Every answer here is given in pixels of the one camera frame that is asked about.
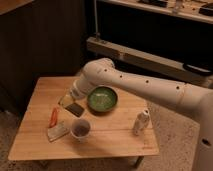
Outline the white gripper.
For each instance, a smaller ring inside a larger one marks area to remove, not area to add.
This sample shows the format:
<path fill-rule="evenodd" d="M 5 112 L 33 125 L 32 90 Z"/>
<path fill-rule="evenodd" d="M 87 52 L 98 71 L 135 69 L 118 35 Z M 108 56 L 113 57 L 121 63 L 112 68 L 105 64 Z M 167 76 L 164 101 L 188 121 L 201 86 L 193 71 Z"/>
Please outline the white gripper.
<path fill-rule="evenodd" d="M 78 81 L 74 81 L 72 86 L 70 87 L 70 94 L 64 95 L 59 100 L 59 105 L 63 108 L 66 108 L 67 106 L 71 105 L 74 102 L 74 99 L 79 100 L 85 98 L 87 95 L 87 91 L 83 86 L 78 83 Z"/>

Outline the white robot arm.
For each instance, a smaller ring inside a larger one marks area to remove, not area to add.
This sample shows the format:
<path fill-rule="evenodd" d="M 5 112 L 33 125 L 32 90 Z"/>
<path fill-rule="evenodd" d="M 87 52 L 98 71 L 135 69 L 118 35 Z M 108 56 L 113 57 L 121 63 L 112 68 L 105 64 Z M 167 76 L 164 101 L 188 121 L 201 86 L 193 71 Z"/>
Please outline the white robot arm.
<path fill-rule="evenodd" d="M 109 58 L 86 63 L 69 91 L 59 100 L 63 107 L 85 98 L 100 85 L 123 89 L 136 96 L 193 118 L 200 124 L 192 171 L 213 171 L 213 89 L 189 83 L 122 72 Z"/>

